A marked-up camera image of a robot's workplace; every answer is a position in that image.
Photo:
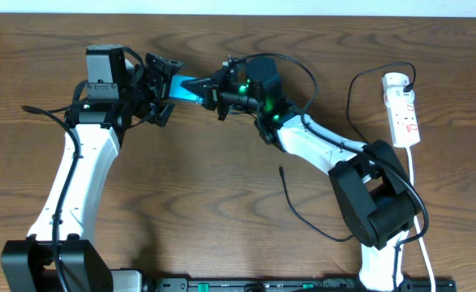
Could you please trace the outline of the smartphone with teal screen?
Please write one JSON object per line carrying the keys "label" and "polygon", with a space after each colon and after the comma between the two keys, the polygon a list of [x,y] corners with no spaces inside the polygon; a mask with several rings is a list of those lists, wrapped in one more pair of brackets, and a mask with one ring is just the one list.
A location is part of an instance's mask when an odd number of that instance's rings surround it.
{"label": "smartphone with teal screen", "polygon": [[200,104],[203,99],[201,97],[198,97],[194,93],[188,91],[182,86],[183,81],[192,79],[195,79],[195,77],[175,75],[172,78],[171,87],[169,90],[169,98],[176,101],[185,101]]}

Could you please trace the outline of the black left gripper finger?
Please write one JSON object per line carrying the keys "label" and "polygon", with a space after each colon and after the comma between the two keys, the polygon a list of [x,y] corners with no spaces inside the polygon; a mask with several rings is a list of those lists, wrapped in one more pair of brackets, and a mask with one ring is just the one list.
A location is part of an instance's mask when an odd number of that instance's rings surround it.
{"label": "black left gripper finger", "polygon": [[152,53],[146,53],[145,62],[150,71],[167,77],[173,77],[184,67],[184,63],[181,61],[163,58]]}
{"label": "black left gripper finger", "polygon": [[159,113],[156,119],[156,125],[159,127],[165,127],[166,123],[169,120],[170,115],[174,111],[175,104],[174,103],[163,103],[159,107]]}

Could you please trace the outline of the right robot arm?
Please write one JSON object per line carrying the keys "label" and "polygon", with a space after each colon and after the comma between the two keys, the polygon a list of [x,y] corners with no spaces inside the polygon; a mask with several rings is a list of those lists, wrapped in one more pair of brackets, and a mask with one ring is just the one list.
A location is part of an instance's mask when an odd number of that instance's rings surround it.
{"label": "right robot arm", "polygon": [[277,54],[230,58],[208,78],[180,85],[223,120],[233,108],[255,114],[266,144],[301,157],[330,179],[342,218],[361,243],[359,281],[370,291],[399,291],[404,277],[401,249],[420,239],[408,231],[416,215],[426,215],[422,199],[392,147],[383,140],[348,140],[314,122],[283,91]]}

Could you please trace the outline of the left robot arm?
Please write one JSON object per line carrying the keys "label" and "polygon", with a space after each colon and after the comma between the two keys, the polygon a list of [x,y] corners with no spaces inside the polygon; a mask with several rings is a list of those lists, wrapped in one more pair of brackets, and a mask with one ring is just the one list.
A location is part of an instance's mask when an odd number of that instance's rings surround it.
{"label": "left robot arm", "polygon": [[164,127],[180,61],[124,45],[90,45],[88,78],[75,88],[58,119],[52,110],[23,109],[56,121],[65,148],[53,186],[23,240],[6,242],[1,265],[12,291],[150,291],[137,269],[111,269],[95,248],[96,215],[109,169],[127,130],[140,123]]}

